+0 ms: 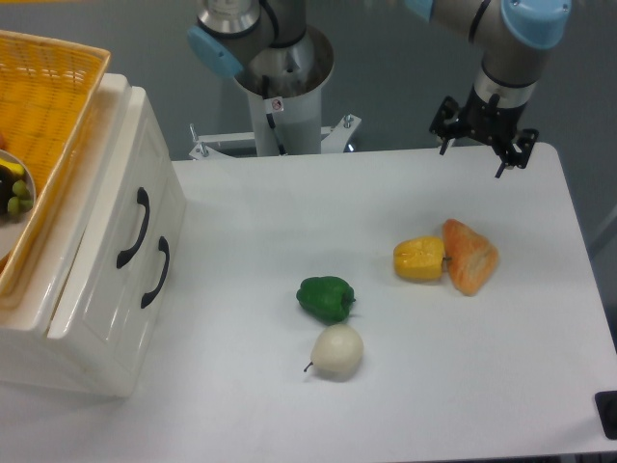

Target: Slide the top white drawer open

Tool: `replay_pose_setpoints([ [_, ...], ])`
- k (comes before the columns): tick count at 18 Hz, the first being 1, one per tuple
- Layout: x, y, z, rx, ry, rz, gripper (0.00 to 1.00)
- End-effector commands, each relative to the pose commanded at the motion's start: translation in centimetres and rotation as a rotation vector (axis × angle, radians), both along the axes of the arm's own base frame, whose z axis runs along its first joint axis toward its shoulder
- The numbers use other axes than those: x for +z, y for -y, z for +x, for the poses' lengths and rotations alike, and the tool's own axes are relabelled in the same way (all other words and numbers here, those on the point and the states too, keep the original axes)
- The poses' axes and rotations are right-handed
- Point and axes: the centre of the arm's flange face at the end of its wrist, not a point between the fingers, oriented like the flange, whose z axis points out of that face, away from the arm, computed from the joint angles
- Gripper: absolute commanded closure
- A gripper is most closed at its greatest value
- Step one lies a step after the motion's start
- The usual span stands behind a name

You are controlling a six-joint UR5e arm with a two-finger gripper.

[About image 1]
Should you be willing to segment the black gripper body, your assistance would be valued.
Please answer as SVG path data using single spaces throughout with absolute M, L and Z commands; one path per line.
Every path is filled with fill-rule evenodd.
M 451 130 L 456 139 L 470 138 L 494 150 L 496 142 L 526 140 L 530 155 L 539 136 L 536 129 L 518 129 L 526 104 L 503 107 L 504 96 L 490 94 L 486 98 L 471 90 L 467 102 L 460 106 L 451 96 L 446 96 L 434 116 L 429 131 L 439 137 L 441 130 Z

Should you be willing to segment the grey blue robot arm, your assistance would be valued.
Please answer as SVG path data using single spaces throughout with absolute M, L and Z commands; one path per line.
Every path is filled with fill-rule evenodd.
M 447 149 L 471 139 L 490 147 L 500 169 L 524 168 L 538 133 L 518 126 L 571 11 L 567 1 L 411 1 L 426 21 L 483 50 L 464 104 L 446 97 L 429 130 Z M 187 41 L 213 73 L 230 78 L 250 107 L 260 156 L 341 152 L 355 123 L 321 127 L 321 92 L 334 68 L 328 39 L 307 22 L 302 1 L 201 1 Z

